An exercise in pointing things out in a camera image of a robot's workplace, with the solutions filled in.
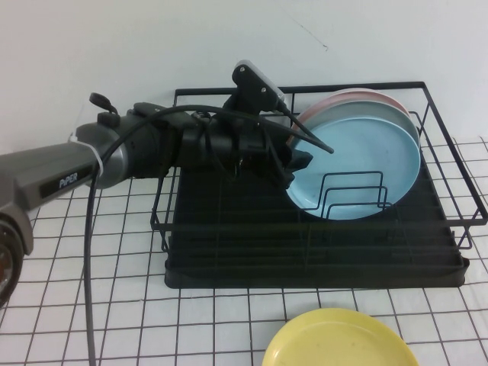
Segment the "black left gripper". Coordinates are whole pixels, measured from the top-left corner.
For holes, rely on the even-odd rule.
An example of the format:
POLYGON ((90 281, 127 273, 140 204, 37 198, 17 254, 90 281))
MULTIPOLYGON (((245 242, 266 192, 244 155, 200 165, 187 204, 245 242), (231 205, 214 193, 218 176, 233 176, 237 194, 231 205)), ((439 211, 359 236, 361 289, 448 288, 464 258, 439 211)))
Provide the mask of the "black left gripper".
POLYGON ((242 170, 287 189, 313 156, 289 147, 291 129, 260 115, 262 97, 231 95, 221 108, 181 114, 178 165, 212 165, 231 180, 242 170))

